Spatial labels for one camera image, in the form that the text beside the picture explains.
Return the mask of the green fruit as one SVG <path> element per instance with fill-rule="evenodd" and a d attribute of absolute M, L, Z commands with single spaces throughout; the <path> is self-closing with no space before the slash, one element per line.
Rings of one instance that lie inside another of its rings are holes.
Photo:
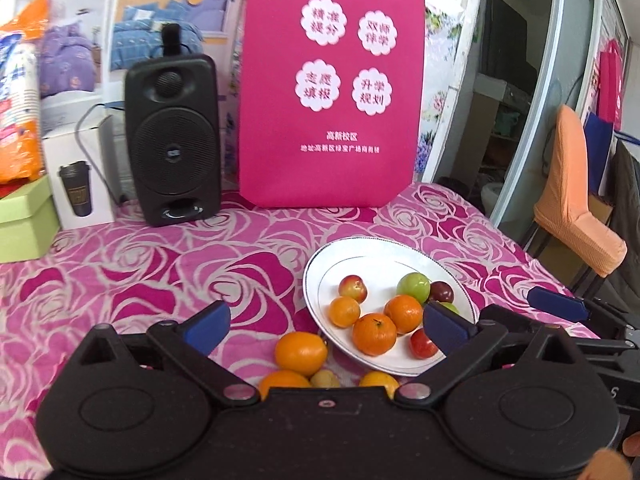
<path fill-rule="evenodd" d="M 425 304 L 431 295 L 431 282 L 420 272 L 408 273 L 399 280 L 396 294 L 411 296 L 419 304 Z"/>

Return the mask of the orange white tissue pack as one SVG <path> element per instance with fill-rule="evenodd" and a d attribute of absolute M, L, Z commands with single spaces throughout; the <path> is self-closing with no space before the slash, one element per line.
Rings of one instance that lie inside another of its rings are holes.
<path fill-rule="evenodd" d="M 40 148 L 39 44 L 49 0 L 30 0 L 1 26 L 1 182 L 33 181 L 43 173 Z"/>

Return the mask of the large green mango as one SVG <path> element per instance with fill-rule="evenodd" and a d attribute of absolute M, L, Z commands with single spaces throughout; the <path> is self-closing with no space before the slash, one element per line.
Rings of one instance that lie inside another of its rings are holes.
<path fill-rule="evenodd" d="M 440 302 L 440 304 L 447 308 L 448 310 L 450 310 L 451 312 L 454 312 L 455 314 L 459 315 L 460 312 L 459 310 L 456 308 L 456 306 L 454 304 L 450 304 L 450 302 Z"/>

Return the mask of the black speaker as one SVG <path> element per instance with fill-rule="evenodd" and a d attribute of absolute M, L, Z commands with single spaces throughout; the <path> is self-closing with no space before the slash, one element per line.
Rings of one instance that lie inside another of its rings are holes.
<path fill-rule="evenodd" d="M 176 23 L 160 36 L 160 55 L 125 77 L 125 132 L 143 218 L 171 226 L 220 211 L 221 140 L 214 61 L 184 52 Z"/>

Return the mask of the small yellow orange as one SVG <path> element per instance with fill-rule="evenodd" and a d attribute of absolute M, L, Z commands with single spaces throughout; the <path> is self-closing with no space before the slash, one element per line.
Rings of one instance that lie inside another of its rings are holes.
<path fill-rule="evenodd" d="M 396 390 L 399 388 L 399 382 L 390 374 L 372 370 L 360 378 L 359 387 L 382 387 L 385 389 L 390 399 L 394 398 Z"/>

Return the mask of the small brown kiwi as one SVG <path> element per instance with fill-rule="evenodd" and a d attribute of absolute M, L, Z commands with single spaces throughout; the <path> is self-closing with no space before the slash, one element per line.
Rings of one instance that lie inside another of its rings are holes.
<path fill-rule="evenodd" d="M 318 389 L 332 389 L 341 387 L 341 383 L 338 380 L 337 376 L 330 370 L 318 370 L 316 374 L 313 374 L 311 378 L 309 378 L 309 382 L 314 388 Z"/>

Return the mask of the orange covered chair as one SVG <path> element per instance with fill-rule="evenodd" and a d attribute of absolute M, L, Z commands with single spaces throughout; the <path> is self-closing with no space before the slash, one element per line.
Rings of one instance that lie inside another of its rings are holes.
<path fill-rule="evenodd" d="M 589 209 L 588 152 L 580 117 L 563 105 L 555 127 L 549 174 L 534 205 L 534 220 L 599 278 L 608 278 L 623 263 L 627 245 Z"/>

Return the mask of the white round plate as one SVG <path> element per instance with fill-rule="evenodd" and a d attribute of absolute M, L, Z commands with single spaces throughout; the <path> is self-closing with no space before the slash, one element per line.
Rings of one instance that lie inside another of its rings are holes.
<path fill-rule="evenodd" d="M 303 273 L 303 295 L 306 306 L 323 335 L 346 356 L 381 372 L 416 377 L 444 358 L 440 352 L 431 359 L 419 360 L 412 355 L 409 337 L 402 335 L 389 352 L 382 356 L 367 356 L 352 342 L 352 332 L 335 326 L 329 319 L 330 302 L 338 294 L 342 278 L 357 275 L 363 279 L 368 296 L 361 312 L 381 312 L 395 296 L 401 278 L 410 272 L 420 272 L 434 281 L 443 281 L 454 292 L 452 304 L 462 318 L 475 323 L 478 307 L 456 278 L 440 263 L 394 240 L 367 236 L 352 236 L 334 240 L 319 248 L 308 260 Z"/>

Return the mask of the pink rose tablecloth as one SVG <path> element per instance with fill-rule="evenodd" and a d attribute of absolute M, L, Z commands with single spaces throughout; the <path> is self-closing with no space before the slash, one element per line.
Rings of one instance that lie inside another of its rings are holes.
<path fill-rule="evenodd" d="M 273 369 L 277 340 L 314 332 L 303 297 L 309 257 L 331 240 L 397 240 L 442 264 L 477 307 L 528 311 L 536 286 L 562 292 L 542 264 L 474 206 L 414 184 L 381 208 L 260 209 L 233 192 L 217 217 L 152 228 L 136 203 L 114 222 L 63 231 L 44 257 L 1 269 L 1 472 L 45 476 L 34 416 L 50 383 L 93 325 L 142 333 L 228 302 L 232 330 L 214 359 L 248 382 Z"/>

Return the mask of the small orange front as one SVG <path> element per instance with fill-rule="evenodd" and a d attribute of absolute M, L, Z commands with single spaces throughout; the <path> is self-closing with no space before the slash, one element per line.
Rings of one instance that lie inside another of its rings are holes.
<path fill-rule="evenodd" d="M 338 328 L 349 328 L 360 318 L 360 304 L 349 296 L 339 296 L 331 301 L 328 317 L 331 323 Z"/>

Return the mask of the dark cloth chair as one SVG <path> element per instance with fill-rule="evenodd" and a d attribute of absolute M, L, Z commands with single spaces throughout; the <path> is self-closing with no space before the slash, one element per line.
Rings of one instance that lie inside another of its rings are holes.
<path fill-rule="evenodd" d="M 622 141 L 610 166 L 608 199 L 613 212 L 608 226 L 626 243 L 620 266 L 606 279 L 605 291 L 614 304 L 639 313 L 639 162 Z"/>

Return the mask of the bedding poster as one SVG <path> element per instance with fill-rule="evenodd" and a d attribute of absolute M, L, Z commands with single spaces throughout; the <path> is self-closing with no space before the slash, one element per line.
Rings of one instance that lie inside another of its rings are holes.
<path fill-rule="evenodd" d="M 3 0 L 14 13 L 32 0 Z M 243 0 L 50 0 L 40 52 L 43 130 L 69 125 L 96 103 L 119 102 L 130 68 L 162 54 L 160 33 L 180 28 L 184 53 L 204 53 L 217 70 L 218 99 L 235 84 L 232 51 Z"/>

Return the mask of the central tangerine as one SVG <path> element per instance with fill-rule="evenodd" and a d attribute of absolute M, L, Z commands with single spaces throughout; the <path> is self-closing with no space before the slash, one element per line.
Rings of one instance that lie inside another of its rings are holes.
<path fill-rule="evenodd" d="M 383 313 L 369 313 L 352 326 L 352 342 L 367 356 L 382 356 L 396 344 L 395 323 Z"/>

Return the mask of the red yellow apple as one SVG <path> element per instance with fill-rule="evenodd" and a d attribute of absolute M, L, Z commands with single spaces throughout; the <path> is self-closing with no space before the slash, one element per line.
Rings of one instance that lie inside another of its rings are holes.
<path fill-rule="evenodd" d="M 360 276 L 350 274 L 345 276 L 338 285 L 338 294 L 340 296 L 349 297 L 362 304 L 367 299 L 367 286 Z"/>

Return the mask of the magenta tote bag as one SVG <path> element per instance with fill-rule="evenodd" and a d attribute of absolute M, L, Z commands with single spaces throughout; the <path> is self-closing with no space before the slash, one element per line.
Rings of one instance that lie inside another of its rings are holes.
<path fill-rule="evenodd" d="M 239 188 L 261 207 L 378 207 L 412 181 L 425 0 L 246 0 Z"/>

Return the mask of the dark plum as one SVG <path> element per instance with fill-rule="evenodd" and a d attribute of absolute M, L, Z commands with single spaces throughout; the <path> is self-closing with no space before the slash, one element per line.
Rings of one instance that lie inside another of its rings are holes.
<path fill-rule="evenodd" d="M 431 282 L 431 291 L 428 299 L 441 304 L 452 304 L 454 302 L 454 290 L 444 281 Z"/>

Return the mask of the green shoe box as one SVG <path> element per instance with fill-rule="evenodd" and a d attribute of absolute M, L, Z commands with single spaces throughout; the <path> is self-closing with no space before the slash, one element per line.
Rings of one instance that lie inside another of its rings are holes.
<path fill-rule="evenodd" d="M 59 230 L 49 177 L 26 183 L 1 200 L 0 262 L 41 258 Z"/>

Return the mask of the large orange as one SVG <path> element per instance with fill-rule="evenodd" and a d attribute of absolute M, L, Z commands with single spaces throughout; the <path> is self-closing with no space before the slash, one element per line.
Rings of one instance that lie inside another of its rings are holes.
<path fill-rule="evenodd" d="M 292 332 L 282 336 L 273 350 L 273 359 L 282 370 L 311 377 L 322 369 L 328 347 L 317 334 Z"/>

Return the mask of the white cup box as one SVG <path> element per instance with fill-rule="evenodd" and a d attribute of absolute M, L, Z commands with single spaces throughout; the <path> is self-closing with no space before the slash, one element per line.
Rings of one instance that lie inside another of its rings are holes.
<path fill-rule="evenodd" d="M 44 135 L 42 148 L 61 228 L 112 223 L 122 197 L 113 118 L 58 127 Z"/>

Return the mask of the red apple front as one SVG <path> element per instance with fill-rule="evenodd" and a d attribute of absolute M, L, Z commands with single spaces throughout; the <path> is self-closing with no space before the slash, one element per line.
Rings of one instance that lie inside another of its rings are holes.
<path fill-rule="evenodd" d="M 409 348 L 412 355 L 419 360 L 431 359 L 439 352 L 436 344 L 427 337 L 423 328 L 418 328 L 409 339 Z"/>

